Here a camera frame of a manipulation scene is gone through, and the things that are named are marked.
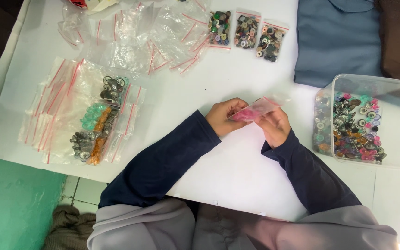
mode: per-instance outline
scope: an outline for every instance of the floor tile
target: floor tile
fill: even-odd
[[[75,192],[75,200],[98,204],[106,183],[80,178]]]
[[[64,184],[63,188],[63,196],[73,198],[77,184],[78,184],[78,177],[73,175],[68,175],[66,183]]]
[[[59,206],[60,205],[71,205],[72,204],[72,198],[69,197],[63,197],[63,199],[59,202]]]
[[[98,209],[97,205],[86,203],[86,202],[81,202],[81,201],[77,201],[77,200],[73,201],[73,206],[80,211],[80,214],[95,213]]]

